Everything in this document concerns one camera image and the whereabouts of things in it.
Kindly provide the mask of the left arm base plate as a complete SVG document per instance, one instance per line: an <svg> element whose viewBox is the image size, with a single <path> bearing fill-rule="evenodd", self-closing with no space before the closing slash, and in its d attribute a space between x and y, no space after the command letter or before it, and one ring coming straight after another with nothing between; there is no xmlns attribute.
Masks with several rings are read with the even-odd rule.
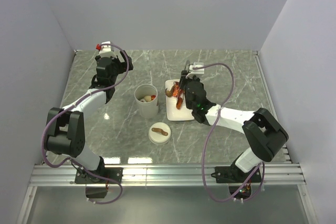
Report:
<svg viewBox="0 0 336 224"><path fill-rule="evenodd" d="M105 167L100 171L92 170L89 173L81 169L76 173L75 184L105 184L110 182L108 179L121 183L122 174L122 167Z"/></svg>

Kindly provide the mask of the brown sausage piece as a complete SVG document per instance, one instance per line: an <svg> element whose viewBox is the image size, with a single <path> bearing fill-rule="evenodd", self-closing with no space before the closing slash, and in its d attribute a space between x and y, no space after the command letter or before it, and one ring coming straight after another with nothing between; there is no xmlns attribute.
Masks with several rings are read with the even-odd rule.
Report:
<svg viewBox="0 0 336 224"><path fill-rule="evenodd" d="M176 103L176 108L179 110L182 107L182 104L183 104L183 98L178 97L177 103Z"/></svg>

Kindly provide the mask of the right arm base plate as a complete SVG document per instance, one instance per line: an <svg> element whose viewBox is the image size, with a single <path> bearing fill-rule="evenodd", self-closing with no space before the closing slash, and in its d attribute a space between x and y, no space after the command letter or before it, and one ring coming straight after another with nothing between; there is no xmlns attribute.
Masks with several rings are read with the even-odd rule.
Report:
<svg viewBox="0 0 336 224"><path fill-rule="evenodd" d="M218 184L243 183L246 178L253 173L251 171L244 173L236 166L216 166L215 171L211 173L211 177L215 178Z"/></svg>

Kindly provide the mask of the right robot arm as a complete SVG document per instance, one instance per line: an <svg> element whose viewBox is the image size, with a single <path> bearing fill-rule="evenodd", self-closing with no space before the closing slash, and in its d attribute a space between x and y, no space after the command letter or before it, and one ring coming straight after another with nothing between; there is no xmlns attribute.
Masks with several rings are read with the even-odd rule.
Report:
<svg viewBox="0 0 336 224"><path fill-rule="evenodd" d="M208 100L200 78L192 75L190 70L181 72L180 88L184 92L186 107L198 123L243 133L248 141L249 148L219 175L225 183L243 182L259 163L272 161L289 139L285 129L265 108L241 111Z"/></svg>

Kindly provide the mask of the round beige bun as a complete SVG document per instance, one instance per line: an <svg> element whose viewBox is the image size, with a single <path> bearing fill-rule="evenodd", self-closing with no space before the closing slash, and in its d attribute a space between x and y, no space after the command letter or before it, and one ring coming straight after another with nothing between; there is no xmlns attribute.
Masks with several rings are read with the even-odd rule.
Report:
<svg viewBox="0 0 336 224"><path fill-rule="evenodd" d="M151 102L151 101L153 101L153 100L151 100L151 95L146 95L146 96L144 97L144 99L145 99L147 102Z"/></svg>

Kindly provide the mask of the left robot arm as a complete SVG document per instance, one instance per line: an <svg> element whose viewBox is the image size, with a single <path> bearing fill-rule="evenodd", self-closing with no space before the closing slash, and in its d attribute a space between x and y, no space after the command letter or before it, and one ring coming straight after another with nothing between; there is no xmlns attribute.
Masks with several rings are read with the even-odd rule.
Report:
<svg viewBox="0 0 336 224"><path fill-rule="evenodd" d="M41 137L43 154L52 152L66 156L65 160L78 166L79 175L92 183L107 180L108 175L103 158L86 144L85 120L111 100L120 84L118 75L125 77L133 70L128 54L122 49L119 53L122 59L116 55L96 55L96 74L87 92L68 106L50 109Z"/></svg>

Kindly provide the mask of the metal tongs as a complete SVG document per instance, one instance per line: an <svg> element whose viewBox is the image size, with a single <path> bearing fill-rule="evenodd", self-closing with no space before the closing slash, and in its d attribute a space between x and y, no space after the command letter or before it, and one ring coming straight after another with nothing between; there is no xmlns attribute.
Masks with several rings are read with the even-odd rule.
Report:
<svg viewBox="0 0 336 224"><path fill-rule="evenodd" d="M179 81L179 92L177 95L177 101L182 101L183 100L183 95L184 95L184 89L186 85L186 78L187 75L189 74L189 67L190 67L190 61L187 60L184 69L181 71L181 76L180 76L180 81Z"/></svg>

